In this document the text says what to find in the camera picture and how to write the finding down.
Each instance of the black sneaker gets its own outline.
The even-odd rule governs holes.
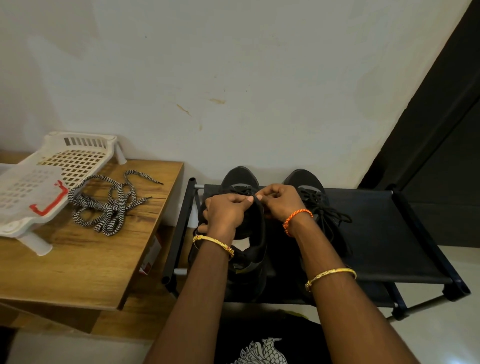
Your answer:
[[[228,263],[228,281],[225,294],[227,302],[250,302],[255,300],[264,290],[266,273],[263,259],[267,244],[265,240],[265,220],[262,203],[255,197],[260,189],[258,181],[246,167],[236,167],[227,173],[217,194],[242,194],[253,196],[253,204],[245,211],[243,222],[235,230],[234,240],[249,239],[249,247],[243,251],[232,245],[235,254]],[[198,223],[207,223],[203,216],[206,209],[202,203],[198,212]],[[198,253],[194,245],[190,250],[189,264],[192,265]]]
[[[309,209],[313,214],[313,218],[338,255],[341,257],[350,255],[351,250],[338,227],[342,222],[351,223],[352,219],[347,214],[338,212],[330,206],[328,196],[318,178],[307,170],[299,169],[293,171],[283,184],[294,186],[297,189],[305,208]],[[286,250],[289,251],[292,262],[291,276],[294,279],[294,284],[297,286],[302,299],[306,303],[315,306],[312,294],[305,289],[307,274],[305,273],[305,265],[300,249],[295,242],[287,243],[287,245],[288,248]]]

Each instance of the brown scuff mark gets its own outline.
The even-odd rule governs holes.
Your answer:
[[[188,116],[191,116],[190,113],[187,110],[185,110],[182,106],[180,106],[179,104],[177,104],[177,106],[179,107],[180,110],[186,112]]]
[[[225,100],[219,100],[218,98],[211,98],[209,101],[215,102],[216,104],[223,105],[226,103]]]

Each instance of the floor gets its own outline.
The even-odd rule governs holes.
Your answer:
[[[441,247],[473,294],[456,303],[446,303],[416,313],[394,328],[423,364],[480,364],[480,249]],[[399,284],[407,305],[440,294],[435,285]],[[296,311],[318,322],[314,307],[306,305],[265,305]],[[252,314],[258,306],[250,305]],[[245,311],[241,304],[228,304],[226,314]],[[382,310],[389,315],[389,310]],[[13,343],[8,364],[134,364],[141,363],[151,342],[106,340],[92,337],[37,334],[20,331]]]

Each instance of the gold bracelet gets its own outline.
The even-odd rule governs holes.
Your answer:
[[[330,270],[326,270],[323,273],[320,273],[319,275],[315,276],[312,280],[308,281],[305,284],[305,289],[307,290],[307,292],[310,292],[310,287],[312,286],[313,282],[315,282],[317,279],[319,279],[321,277],[328,276],[329,274],[332,274],[332,273],[340,273],[340,272],[351,273],[351,274],[353,274],[353,279],[357,279],[357,273],[355,273],[355,271],[353,269],[350,269],[350,268],[330,269]]]
[[[198,249],[198,246],[196,245],[196,241],[197,240],[208,240],[210,242],[213,242],[215,244],[218,244],[220,245],[222,248],[224,248],[229,254],[230,254],[230,259],[233,258],[233,255],[235,254],[235,252],[233,251],[232,248],[230,248],[228,245],[226,244],[223,244],[222,242],[218,241],[217,239],[214,239],[214,238],[211,238],[209,236],[205,236],[205,235],[195,235],[193,237],[193,244],[195,245],[195,247]]]

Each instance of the white wall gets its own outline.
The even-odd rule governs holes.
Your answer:
[[[184,182],[302,167],[354,188],[468,3],[0,0],[0,148],[113,133]]]

